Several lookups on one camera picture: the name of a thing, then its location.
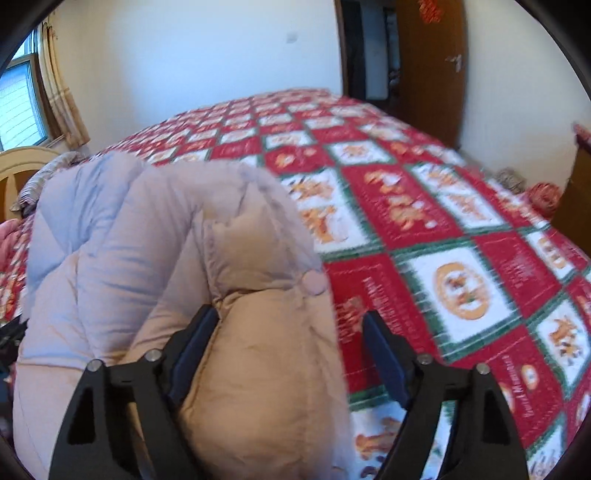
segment door handle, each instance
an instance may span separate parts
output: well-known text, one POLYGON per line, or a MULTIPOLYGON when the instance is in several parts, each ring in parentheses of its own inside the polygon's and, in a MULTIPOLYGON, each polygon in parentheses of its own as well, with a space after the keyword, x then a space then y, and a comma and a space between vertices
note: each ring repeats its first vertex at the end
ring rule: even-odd
POLYGON ((462 71, 462 54, 456 55, 455 57, 448 57, 445 61, 452 61, 456 64, 456 73, 460 73, 462 71))

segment striped cushion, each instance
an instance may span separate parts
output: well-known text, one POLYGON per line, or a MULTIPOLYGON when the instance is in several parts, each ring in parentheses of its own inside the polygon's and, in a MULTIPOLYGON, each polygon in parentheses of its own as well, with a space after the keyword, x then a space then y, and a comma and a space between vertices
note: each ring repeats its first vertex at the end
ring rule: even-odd
POLYGON ((84 159, 85 157, 79 152, 67 152, 53 159, 30 178, 18 194, 18 198, 12 204, 10 210, 12 212, 23 212, 26 216, 37 205, 47 180, 53 177, 58 171, 76 165, 84 159))

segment bedspread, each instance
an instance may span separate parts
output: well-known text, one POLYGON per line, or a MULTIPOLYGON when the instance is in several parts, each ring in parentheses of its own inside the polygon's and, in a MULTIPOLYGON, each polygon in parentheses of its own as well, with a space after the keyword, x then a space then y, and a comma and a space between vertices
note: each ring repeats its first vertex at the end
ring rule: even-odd
MULTIPOLYGON (((591 403, 589 259, 438 141, 371 105, 288 90, 181 113, 110 150, 155 165, 241 161, 281 179, 332 283, 354 478, 377 472, 404 418, 363 350, 361 318, 371 309, 418 352, 491 366, 532 479, 574 438, 591 403)), ((31 225, 2 274, 0 317, 18 308, 31 225)), ((442 410, 424 478, 437 476, 452 410, 442 410)))

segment beige curtain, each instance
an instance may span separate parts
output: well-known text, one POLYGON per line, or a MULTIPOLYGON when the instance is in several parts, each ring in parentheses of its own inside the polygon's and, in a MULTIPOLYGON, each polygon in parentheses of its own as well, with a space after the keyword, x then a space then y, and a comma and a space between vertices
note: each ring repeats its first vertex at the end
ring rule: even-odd
POLYGON ((75 150, 87 144, 90 138, 72 93, 61 76, 57 62, 56 33, 49 19, 39 26, 37 33, 41 79, 49 105, 68 146, 75 150))

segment wooden door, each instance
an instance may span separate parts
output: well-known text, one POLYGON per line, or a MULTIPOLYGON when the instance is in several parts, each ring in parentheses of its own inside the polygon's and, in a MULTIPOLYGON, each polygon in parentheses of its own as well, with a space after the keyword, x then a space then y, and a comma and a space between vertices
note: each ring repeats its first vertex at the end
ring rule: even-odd
POLYGON ((459 148, 466 91, 463 0, 397 0, 401 117, 459 148))

